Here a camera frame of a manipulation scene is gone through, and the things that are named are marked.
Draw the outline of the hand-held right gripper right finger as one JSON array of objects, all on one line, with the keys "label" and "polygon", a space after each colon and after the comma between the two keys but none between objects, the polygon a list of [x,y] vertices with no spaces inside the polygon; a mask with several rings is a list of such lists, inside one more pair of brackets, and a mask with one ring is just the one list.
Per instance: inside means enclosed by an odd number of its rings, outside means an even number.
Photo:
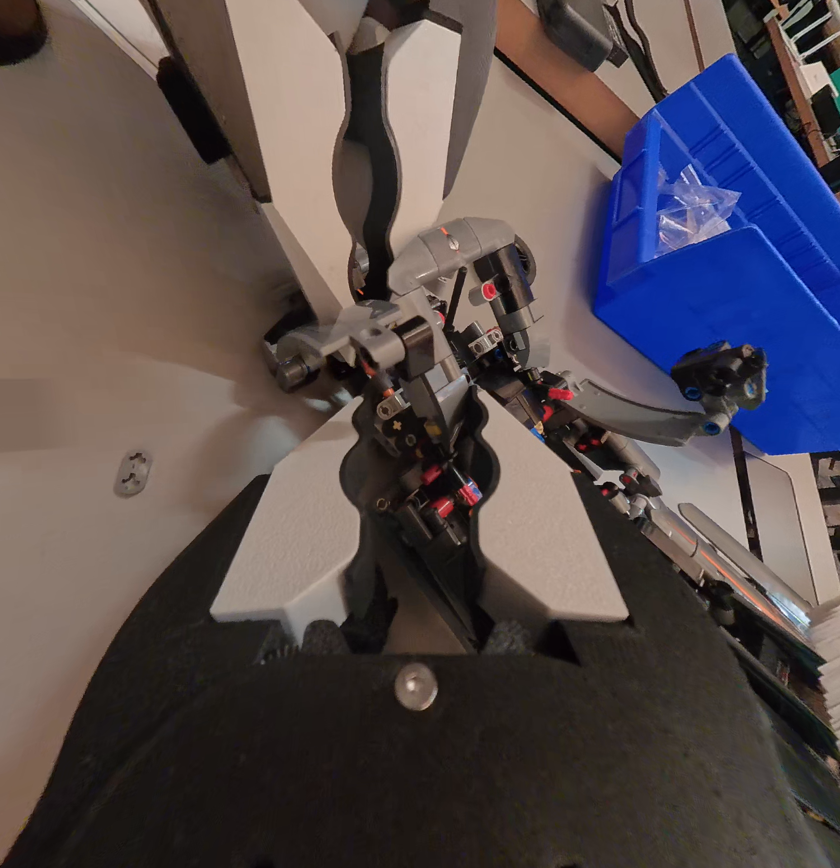
[{"label": "hand-held right gripper right finger", "polygon": [[530,643],[555,622],[625,623],[629,609],[571,467],[490,396],[479,406],[479,441],[493,461],[475,513],[479,609]]}]

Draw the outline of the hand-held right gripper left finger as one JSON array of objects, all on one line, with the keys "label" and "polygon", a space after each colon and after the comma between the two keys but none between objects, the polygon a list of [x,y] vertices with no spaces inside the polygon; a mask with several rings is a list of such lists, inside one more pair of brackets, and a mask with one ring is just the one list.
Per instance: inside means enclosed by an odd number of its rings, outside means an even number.
[{"label": "hand-held right gripper left finger", "polygon": [[353,399],[273,469],[210,608],[218,623],[343,624],[371,606],[371,555],[362,539],[368,420]]}]

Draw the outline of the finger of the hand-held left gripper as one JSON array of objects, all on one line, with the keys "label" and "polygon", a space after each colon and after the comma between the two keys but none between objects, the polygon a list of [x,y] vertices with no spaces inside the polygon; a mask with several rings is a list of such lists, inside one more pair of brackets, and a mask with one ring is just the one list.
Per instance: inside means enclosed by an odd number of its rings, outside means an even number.
[{"label": "finger of the hand-held left gripper", "polygon": [[366,146],[345,142],[347,49],[368,3],[228,1],[270,201],[263,212],[313,310],[354,303],[351,258],[371,203]]},{"label": "finger of the hand-held left gripper", "polygon": [[374,292],[445,197],[461,29],[421,12],[374,51],[379,61],[374,127]]}]

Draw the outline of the grey lego car model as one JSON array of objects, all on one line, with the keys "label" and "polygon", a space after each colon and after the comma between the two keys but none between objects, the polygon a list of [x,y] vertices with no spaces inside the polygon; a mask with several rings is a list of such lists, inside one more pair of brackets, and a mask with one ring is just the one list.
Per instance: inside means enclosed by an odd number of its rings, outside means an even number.
[{"label": "grey lego car model", "polygon": [[365,377],[376,399],[374,437],[391,455],[387,489],[375,509],[399,526],[403,547],[455,618],[457,633],[484,654],[570,659],[565,622],[530,643],[515,626],[493,627],[479,609],[483,565],[475,513],[491,491],[493,461],[479,441],[479,396],[490,396],[591,483],[675,570],[729,646],[781,746],[794,803],[840,848],[840,750],[828,723],[799,688],[816,690],[823,663],[807,637],[807,603],[734,555],[663,503],[660,471],[638,442],[681,447],[714,438],[742,410],[766,399],[763,349],[719,341],[684,354],[671,379],[692,410],[644,406],[588,379],[541,368],[548,345],[532,286],[504,222],[467,218],[416,236],[390,266],[387,293],[375,293],[363,266],[352,277],[353,307],[319,324],[309,301],[291,309],[264,339],[281,388],[295,391],[328,364],[352,387]]}]

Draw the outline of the black power adapter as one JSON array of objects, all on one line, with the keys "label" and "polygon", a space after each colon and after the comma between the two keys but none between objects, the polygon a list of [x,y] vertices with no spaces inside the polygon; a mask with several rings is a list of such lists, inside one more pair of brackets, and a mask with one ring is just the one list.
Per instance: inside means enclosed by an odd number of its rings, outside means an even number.
[{"label": "black power adapter", "polygon": [[614,8],[601,1],[537,1],[537,14],[548,40],[590,72],[605,62],[621,67],[629,54]]}]

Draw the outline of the clear plastic parts bag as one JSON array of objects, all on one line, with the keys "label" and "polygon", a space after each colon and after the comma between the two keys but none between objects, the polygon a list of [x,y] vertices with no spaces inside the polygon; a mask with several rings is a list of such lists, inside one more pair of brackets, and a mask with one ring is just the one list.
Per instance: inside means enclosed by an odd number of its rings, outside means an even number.
[{"label": "clear plastic parts bag", "polygon": [[729,220],[740,198],[740,191],[703,184],[691,164],[676,178],[660,168],[655,258],[729,232]]}]

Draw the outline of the blue plastic bin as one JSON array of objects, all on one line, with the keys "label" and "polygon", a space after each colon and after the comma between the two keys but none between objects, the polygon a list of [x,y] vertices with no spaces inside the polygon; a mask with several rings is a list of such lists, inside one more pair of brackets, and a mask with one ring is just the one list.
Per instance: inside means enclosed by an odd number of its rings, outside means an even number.
[{"label": "blue plastic bin", "polygon": [[[688,167],[739,193],[729,231],[656,256],[659,182]],[[668,372],[720,340],[768,356],[768,396],[734,426],[771,455],[840,451],[840,202],[735,54],[628,132],[595,315]]]}]

